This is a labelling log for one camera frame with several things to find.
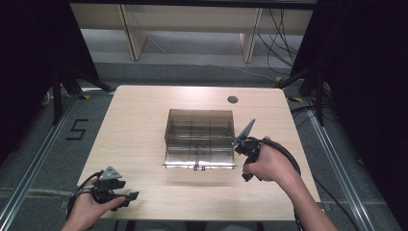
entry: tabletop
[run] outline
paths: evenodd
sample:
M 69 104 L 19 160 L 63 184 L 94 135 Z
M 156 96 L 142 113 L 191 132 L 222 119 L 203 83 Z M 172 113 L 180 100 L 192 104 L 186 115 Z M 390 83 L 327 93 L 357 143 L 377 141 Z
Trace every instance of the tabletop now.
M 230 103 L 229 96 L 238 98 Z M 251 118 L 250 136 L 270 136 L 296 158 L 316 201 L 314 184 L 288 103 L 280 89 L 120 86 L 100 127 L 79 182 L 107 166 L 126 181 L 116 193 L 139 191 L 127 208 L 103 218 L 148 220 L 293 220 L 293 205 L 274 182 L 241 177 L 245 157 L 235 153 L 236 169 L 164 168 L 170 109 L 230 110 L 235 132 Z

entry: metal frame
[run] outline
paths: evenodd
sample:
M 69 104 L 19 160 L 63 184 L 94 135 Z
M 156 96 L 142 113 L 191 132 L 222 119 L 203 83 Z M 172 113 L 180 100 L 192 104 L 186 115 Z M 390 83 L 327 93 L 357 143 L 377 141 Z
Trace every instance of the metal frame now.
M 305 103 L 307 106 L 312 106 L 312 102 L 309 98 L 305 98 Z M 350 205 L 350 208 L 357 220 L 357 223 L 361 230 L 375 230 L 372 221 L 370 219 L 369 213 L 366 209 L 366 206 L 361 200 L 360 195 L 354 188 L 351 179 L 348 177 L 348 174 L 342 164 L 342 161 L 339 158 L 339 155 L 336 152 L 329 136 L 326 133 L 326 130 L 323 126 L 320 126 L 319 121 L 316 119 L 314 114 L 311 111 L 308 111 L 309 116 L 311 117 L 313 127 L 319 137 L 319 140 L 326 152 L 327 158 L 336 174 L 337 179 L 339 180 L 340 186 L 342 187 L 345 198 Z

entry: black cable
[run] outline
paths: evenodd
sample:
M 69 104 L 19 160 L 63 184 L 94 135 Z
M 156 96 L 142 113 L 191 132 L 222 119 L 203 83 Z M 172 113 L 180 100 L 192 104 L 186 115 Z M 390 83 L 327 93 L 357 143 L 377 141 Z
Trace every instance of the black cable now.
M 301 125 L 303 125 L 303 123 L 305 123 L 307 120 L 309 120 L 310 118 L 312 118 L 313 116 L 316 116 L 316 114 L 314 115 L 310 115 L 309 117 L 307 117 L 305 120 L 303 120 L 300 124 L 296 125 L 296 128 L 299 128 Z
M 276 56 L 276 58 L 278 58 L 280 61 L 282 61 L 282 63 L 292 67 L 293 65 L 291 63 L 289 63 L 287 60 L 285 60 L 282 56 L 280 56 L 278 53 L 276 53 L 276 51 L 274 51 L 273 49 L 271 49 L 272 45 L 269 46 L 267 45 L 267 43 L 264 41 L 264 39 L 261 37 L 260 34 L 258 34 L 258 37 L 261 39 L 262 43 L 267 47 L 268 49 L 268 54 L 271 52 L 273 55 Z
M 281 9 L 280 13 L 281 13 L 281 23 L 282 23 L 282 32 L 283 32 L 283 37 L 281 37 L 281 38 L 282 38 L 282 40 L 284 41 L 284 43 L 285 43 L 285 45 L 286 45 L 286 48 L 287 48 L 287 51 L 288 51 L 288 55 L 289 55 L 289 57 L 291 58 L 292 64 L 293 64 L 293 63 L 294 63 L 294 57 L 293 57 L 293 55 L 292 55 L 291 49 L 289 48 L 288 41 L 286 40 L 285 23 L 283 22 L 284 10 Z
M 276 28 L 276 31 L 277 31 L 277 35 L 279 35 L 279 37 L 282 39 L 282 41 L 285 43 L 285 45 L 286 45 L 286 47 L 287 47 L 287 49 L 285 49 L 285 48 L 283 48 L 283 47 L 281 47 L 281 48 L 282 48 L 283 50 L 285 50 L 285 51 L 288 51 L 288 52 L 291 52 L 291 50 L 292 50 L 292 52 L 294 52 L 295 54 L 297 54 L 297 50 L 294 49 L 293 47 L 291 47 L 290 45 L 288 45 L 288 42 L 287 42 L 287 40 L 286 40 L 285 29 L 284 29 L 285 25 L 284 25 L 284 23 L 283 23 L 283 10 L 281 10 L 281 22 L 279 23 L 279 26 L 277 25 L 276 20 L 275 20 L 275 18 L 273 17 L 272 11 L 271 11 L 270 9 L 269 9 L 269 14 L 270 14 L 270 17 L 271 17 L 272 20 L 273 20 L 273 24 L 275 25 L 275 28 Z M 281 24 L 282 24 L 284 36 L 282 36 L 282 33 L 280 32 L 280 26 L 281 26 Z
M 312 175 L 313 179 L 318 183 L 319 186 L 321 186 L 322 189 L 333 199 L 333 201 L 339 206 L 339 208 L 344 212 L 344 214 L 347 216 L 347 218 L 350 220 L 351 224 L 354 226 L 354 229 L 359 231 L 360 229 L 358 228 L 357 224 L 354 222 L 353 218 L 351 215 L 347 212 L 347 210 L 343 207 L 343 205 L 334 197 L 334 195 L 327 190 L 323 184 L 316 178 L 316 176 Z
M 88 182 L 90 179 L 92 179 L 92 178 L 95 177 L 95 176 L 99 177 L 100 175 L 102 175 L 103 172 L 104 172 L 104 171 L 101 170 L 101 171 L 95 172 L 93 175 L 91 175 L 90 177 L 88 177 L 88 178 L 77 188 L 77 193 L 81 191 L 81 189 L 87 184 L 87 182 Z
M 292 67 L 293 65 L 291 63 L 289 63 L 288 61 L 286 61 L 285 59 L 283 59 L 278 53 L 276 53 L 276 51 L 274 51 L 273 49 L 271 49 L 271 46 L 267 45 L 267 43 L 264 41 L 264 39 L 261 37 L 260 34 L 258 34 L 258 37 L 261 39 L 262 43 L 267 47 L 268 49 L 268 66 L 269 69 L 271 69 L 272 71 L 276 72 L 275 70 L 273 70 L 270 65 L 269 65 L 269 55 L 270 53 L 274 54 L 276 56 L 277 59 L 279 59 L 282 63 Z

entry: hand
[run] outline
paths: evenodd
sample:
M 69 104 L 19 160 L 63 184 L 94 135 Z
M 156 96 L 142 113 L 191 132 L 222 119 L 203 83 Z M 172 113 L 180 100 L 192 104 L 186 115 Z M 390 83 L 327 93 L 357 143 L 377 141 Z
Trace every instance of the hand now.
M 243 166 L 242 171 L 265 181 L 275 181 L 291 199 L 305 230 L 337 230 L 311 196 L 288 158 L 275 148 L 262 143 L 258 160 Z
M 96 178 L 87 182 L 87 185 L 93 185 Z M 125 197 L 115 198 L 105 204 L 97 203 L 90 193 L 82 193 L 75 201 L 69 219 L 66 221 L 63 230 L 79 231 L 91 228 L 102 215 L 107 211 L 118 207 Z
M 264 143 L 261 144 L 257 162 L 243 166 L 242 171 L 265 181 L 275 181 L 279 185 L 289 177 L 298 175 L 286 156 Z

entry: cable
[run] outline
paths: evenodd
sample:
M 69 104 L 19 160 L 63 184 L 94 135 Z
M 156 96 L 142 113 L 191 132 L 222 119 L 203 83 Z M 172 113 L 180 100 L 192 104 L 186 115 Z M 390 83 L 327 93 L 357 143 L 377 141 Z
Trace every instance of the cable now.
M 258 34 L 259 39 L 261 39 L 262 43 L 267 47 L 268 49 L 268 57 L 270 52 L 276 56 L 276 58 L 278 58 L 280 61 L 282 61 L 282 63 L 292 67 L 293 65 L 291 63 L 289 63 L 287 60 L 285 60 L 284 58 L 282 58 L 282 56 L 280 56 L 278 53 L 276 53 L 276 51 L 274 51 L 273 49 L 271 49 L 271 47 L 273 46 L 273 44 L 271 46 L 267 45 L 267 43 L 264 41 L 264 39 L 261 37 L 260 34 Z
M 296 128 L 299 128 L 301 125 L 303 125 L 303 123 L 305 123 L 307 120 L 309 120 L 309 119 L 312 118 L 313 116 L 316 116 L 316 114 L 310 115 L 308 118 L 306 118 L 305 120 L 303 120 L 300 124 L 296 125 Z
M 333 201 L 339 206 L 339 208 L 344 212 L 344 214 L 347 216 L 347 218 L 350 220 L 351 224 L 354 226 L 354 229 L 359 231 L 360 229 L 358 228 L 357 224 L 354 222 L 353 218 L 351 217 L 351 215 L 345 210 L 345 208 L 343 207 L 343 205 L 334 197 L 334 195 L 327 190 L 323 184 L 321 184 L 321 182 L 318 180 L 318 178 L 316 178 L 316 176 L 312 175 L 313 179 L 316 181 L 316 183 L 318 183 L 319 186 L 321 186 L 321 188 L 333 199 Z
M 292 47 L 288 44 L 288 41 L 286 40 L 285 24 L 284 24 L 284 22 L 283 22 L 284 10 L 282 9 L 282 10 L 280 11 L 280 13 L 281 13 L 281 15 L 280 15 L 281 21 L 280 21 L 279 26 L 278 26 L 277 23 L 276 23 L 275 18 L 273 17 L 273 14 L 272 14 L 271 9 L 269 9 L 270 17 L 272 18 L 273 24 L 275 25 L 276 32 L 277 32 L 275 38 L 279 35 L 279 37 L 280 37 L 280 38 L 282 39 L 282 41 L 284 42 L 284 44 L 285 44 L 285 46 L 286 46 L 286 49 L 285 49 L 284 47 L 281 47 L 281 46 L 278 45 L 277 43 L 275 43 L 275 44 L 276 44 L 279 48 L 281 48 L 282 50 L 287 51 L 289 57 L 291 58 L 291 61 L 294 62 L 293 53 L 294 53 L 295 55 L 297 55 L 297 50 L 294 49 L 294 48 L 292 48 Z
M 148 37 L 148 39 L 149 39 L 150 41 L 152 41 L 153 44 L 155 44 L 155 45 L 157 46 L 157 48 L 159 48 L 163 53 L 167 53 L 167 52 L 166 52 L 162 47 L 160 47 L 160 46 L 156 43 L 156 41 L 154 41 L 150 36 Z M 170 59 L 170 60 L 173 61 L 173 62 L 175 62 L 175 63 L 178 63 L 178 64 L 190 64 L 190 65 L 197 65 L 197 66 L 215 66 L 215 67 L 220 67 L 220 68 L 238 70 L 238 71 L 240 71 L 240 72 L 242 72 L 242 73 L 245 73 L 245 74 L 248 74 L 248 75 L 257 76 L 257 77 L 267 78 L 267 79 L 269 79 L 269 80 L 271 80 L 271 81 L 277 83 L 276 80 L 274 80 L 274 79 L 272 79 L 272 78 L 270 78 L 270 77 L 268 77 L 268 76 L 266 76 L 266 75 L 251 73 L 251 72 L 248 72 L 248 71 L 245 71 L 245 70 L 236 68 L 236 67 L 232 67 L 232 66 L 216 65 L 216 64 L 193 64 L 193 63 L 188 63 L 188 62 L 178 62 L 178 61 L 175 61 L 175 60 L 173 60 L 173 59 Z
M 277 23 L 276 23 L 276 21 L 275 21 L 275 18 L 273 17 L 272 11 L 269 9 L 269 14 L 270 14 L 270 17 L 272 18 L 273 23 L 274 23 L 274 25 L 275 25 L 275 27 L 276 27 L 277 35 L 279 35 L 279 37 L 285 42 L 285 45 L 287 46 L 287 49 L 285 49 L 285 48 L 282 48 L 282 49 L 283 49 L 283 50 L 292 50 L 292 52 L 294 52 L 295 54 L 297 54 L 297 50 L 294 49 L 293 47 L 291 47 L 290 45 L 288 45 L 288 42 L 287 42 L 287 40 L 286 40 L 285 25 L 284 25 L 284 23 L 283 23 L 284 10 L 281 9 L 281 12 L 280 12 L 280 13 L 281 13 L 281 22 L 279 23 L 279 27 L 278 27 L 278 26 L 277 26 Z M 282 29 L 283 29 L 283 33 L 284 33 L 284 36 L 283 36 L 283 37 L 282 37 L 282 33 L 280 33 L 280 26 L 281 26 L 281 24 L 282 24 Z

